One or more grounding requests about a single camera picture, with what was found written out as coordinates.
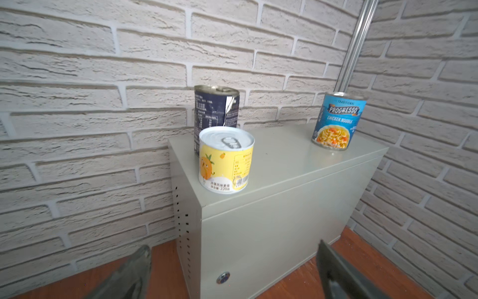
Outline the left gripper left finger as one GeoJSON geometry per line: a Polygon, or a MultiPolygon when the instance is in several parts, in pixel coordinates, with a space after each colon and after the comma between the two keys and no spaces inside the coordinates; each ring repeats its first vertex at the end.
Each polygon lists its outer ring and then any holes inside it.
{"type": "Polygon", "coordinates": [[[86,299],[145,299],[152,271],[152,252],[141,246],[86,299]]]}

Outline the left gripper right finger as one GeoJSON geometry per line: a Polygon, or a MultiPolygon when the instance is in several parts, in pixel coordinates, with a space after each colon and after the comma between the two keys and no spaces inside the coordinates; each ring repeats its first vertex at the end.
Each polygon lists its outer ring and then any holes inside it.
{"type": "Polygon", "coordinates": [[[316,267],[327,299],[388,298],[388,295],[323,240],[318,246],[316,267]]]}

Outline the yellow label pull-tab can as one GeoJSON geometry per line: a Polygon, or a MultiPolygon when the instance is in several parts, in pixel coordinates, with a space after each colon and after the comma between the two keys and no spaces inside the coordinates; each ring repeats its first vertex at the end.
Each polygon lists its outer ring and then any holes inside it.
{"type": "Polygon", "coordinates": [[[249,181],[255,139],[233,127],[210,127],[199,134],[199,182],[207,190],[233,194],[249,181]]]}

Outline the blue label soup can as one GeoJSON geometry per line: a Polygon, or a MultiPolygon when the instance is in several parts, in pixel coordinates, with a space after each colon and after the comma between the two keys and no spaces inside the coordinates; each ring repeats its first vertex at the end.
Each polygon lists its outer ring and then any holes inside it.
{"type": "Polygon", "coordinates": [[[366,103],[365,98],[349,93],[327,93],[313,131],[312,142],[330,150],[346,150],[366,103]]]}

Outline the dark purple label can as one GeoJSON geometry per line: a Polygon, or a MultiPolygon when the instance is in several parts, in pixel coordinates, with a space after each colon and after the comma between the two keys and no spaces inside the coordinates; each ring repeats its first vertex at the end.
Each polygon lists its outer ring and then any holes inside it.
{"type": "Polygon", "coordinates": [[[199,134],[210,127],[236,127],[240,92],[216,85],[196,85],[194,108],[194,152],[199,156],[199,134]]]}

